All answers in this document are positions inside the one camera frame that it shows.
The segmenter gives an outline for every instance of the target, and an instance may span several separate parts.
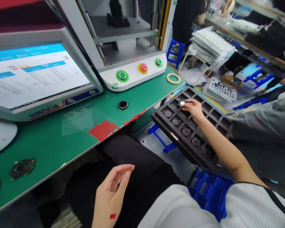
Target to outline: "monitor screen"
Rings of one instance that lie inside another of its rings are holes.
[[[91,84],[62,44],[0,51],[0,106],[15,110]]]

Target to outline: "black shirt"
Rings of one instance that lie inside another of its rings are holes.
[[[205,13],[205,7],[205,0],[178,0],[172,22],[173,39],[189,46],[193,21],[197,15]]]

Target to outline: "white sleeve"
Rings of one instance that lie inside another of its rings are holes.
[[[285,207],[285,199],[275,193]],[[285,214],[272,201],[263,186],[238,183],[226,195],[227,218],[221,221],[224,228],[264,227],[285,228]]]

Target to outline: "white shirt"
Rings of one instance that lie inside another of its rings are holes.
[[[285,207],[285,199],[275,193]],[[285,228],[285,214],[262,186],[238,183],[226,195],[227,218],[219,223],[213,214],[201,209],[187,187],[172,185],[147,211],[138,228]]]

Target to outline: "yellow floor line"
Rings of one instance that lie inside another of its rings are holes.
[[[202,93],[202,91],[201,91],[200,88],[195,87],[195,89],[197,89],[198,91],[200,91],[200,92]],[[223,109],[218,103],[216,103],[211,97],[208,97],[207,95],[205,95],[205,96],[206,96],[209,100],[211,100],[220,110],[222,110],[224,113],[227,113],[226,110]]]
[[[178,70],[176,70],[173,66],[171,66],[169,63],[167,63],[167,65],[169,66],[169,67],[171,67],[172,68],[172,70],[174,70],[176,73],[178,73]]]

